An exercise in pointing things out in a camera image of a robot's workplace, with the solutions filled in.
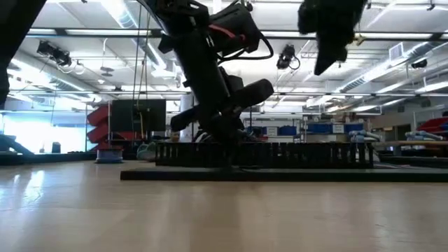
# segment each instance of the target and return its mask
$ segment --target black grating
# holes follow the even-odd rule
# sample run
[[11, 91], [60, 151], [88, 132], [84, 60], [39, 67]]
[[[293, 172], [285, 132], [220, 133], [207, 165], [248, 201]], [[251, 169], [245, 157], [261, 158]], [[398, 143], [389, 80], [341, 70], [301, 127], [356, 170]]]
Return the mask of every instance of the black grating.
[[158, 143], [156, 165], [253, 169], [369, 169], [369, 143], [243, 143], [226, 149], [218, 143]]

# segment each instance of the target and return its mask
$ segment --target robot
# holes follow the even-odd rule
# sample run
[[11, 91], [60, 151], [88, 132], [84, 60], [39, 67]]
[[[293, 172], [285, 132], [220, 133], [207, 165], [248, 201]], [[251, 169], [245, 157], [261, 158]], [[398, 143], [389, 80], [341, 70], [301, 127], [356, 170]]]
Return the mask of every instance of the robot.
[[[159, 49], [173, 50], [199, 105], [171, 120], [180, 131], [198, 121], [214, 141], [235, 144], [250, 141], [239, 119], [241, 112], [270, 97], [274, 90], [265, 79], [244, 86], [242, 79], [227, 75], [219, 64], [230, 60], [264, 60], [274, 55], [267, 39], [253, 21], [252, 6], [235, 0], [221, 12], [210, 15], [194, 0], [137, 0], [163, 28]], [[367, 0], [305, 0], [299, 9], [299, 32], [316, 32], [318, 60], [314, 73], [322, 74], [336, 61], [347, 58], [345, 46], [354, 39]], [[8, 45], [0, 48], [0, 105], [8, 93], [6, 67], [42, 9], [45, 0], [16, 4], [5, 24]], [[266, 43], [269, 55], [242, 57]]]

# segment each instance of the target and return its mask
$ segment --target red object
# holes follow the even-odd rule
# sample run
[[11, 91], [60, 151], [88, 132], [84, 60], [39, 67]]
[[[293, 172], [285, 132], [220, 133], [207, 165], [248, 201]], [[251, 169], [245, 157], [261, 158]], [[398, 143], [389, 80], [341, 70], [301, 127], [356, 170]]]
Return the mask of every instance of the red object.
[[99, 126], [102, 123], [107, 124], [107, 105], [100, 106], [97, 110], [91, 112], [87, 116], [87, 120], [89, 121], [91, 126]]
[[[97, 110], [91, 112], [90, 115], [87, 116], [89, 123], [92, 126], [95, 126], [90, 132], [87, 133], [87, 137], [91, 143], [98, 144], [91, 151], [103, 150], [103, 149], [123, 149], [122, 146], [109, 146], [107, 134], [109, 132], [108, 126], [108, 106], [100, 106]], [[114, 132], [113, 135], [116, 137], [120, 136], [118, 139], [112, 139], [112, 143], [120, 144], [120, 141], [131, 141], [133, 137], [132, 132]], [[134, 140], [142, 139], [142, 135], [137, 132], [135, 134]]]
[[94, 144], [99, 144], [105, 140], [107, 140], [107, 132], [109, 128], [107, 126], [107, 122], [97, 126], [87, 133], [87, 137], [89, 141]]
[[431, 119], [424, 124], [420, 125], [420, 127], [417, 128], [418, 131], [426, 131], [427, 133], [439, 133], [439, 132], [445, 132], [446, 124], [448, 123], [448, 118], [436, 118]]

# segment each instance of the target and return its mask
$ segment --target spotlight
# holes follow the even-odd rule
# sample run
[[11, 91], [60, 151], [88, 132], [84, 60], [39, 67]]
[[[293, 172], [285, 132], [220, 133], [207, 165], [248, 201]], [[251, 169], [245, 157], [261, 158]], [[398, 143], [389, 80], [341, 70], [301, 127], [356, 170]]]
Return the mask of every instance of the spotlight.
[[47, 41], [40, 41], [37, 53], [44, 57], [49, 57], [50, 60], [61, 67], [71, 66], [70, 52], [63, 51], [56, 46], [50, 45]]
[[[296, 68], [291, 67], [291, 62], [296, 59], [299, 62], [299, 66]], [[279, 60], [277, 61], [278, 69], [287, 69], [291, 68], [292, 70], [297, 70], [300, 68], [300, 60], [295, 56], [294, 45], [286, 45], [279, 56]]]
[[425, 68], [426, 66], [428, 66], [428, 60], [426, 59], [411, 64], [411, 67], [413, 69]]

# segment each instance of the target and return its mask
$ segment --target black platform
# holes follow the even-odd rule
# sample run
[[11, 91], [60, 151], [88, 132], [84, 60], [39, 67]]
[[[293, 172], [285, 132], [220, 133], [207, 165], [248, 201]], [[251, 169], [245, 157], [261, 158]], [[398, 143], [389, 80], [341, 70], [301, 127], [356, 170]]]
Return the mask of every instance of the black platform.
[[448, 182], [443, 169], [237, 169], [154, 167], [122, 171], [123, 181]]

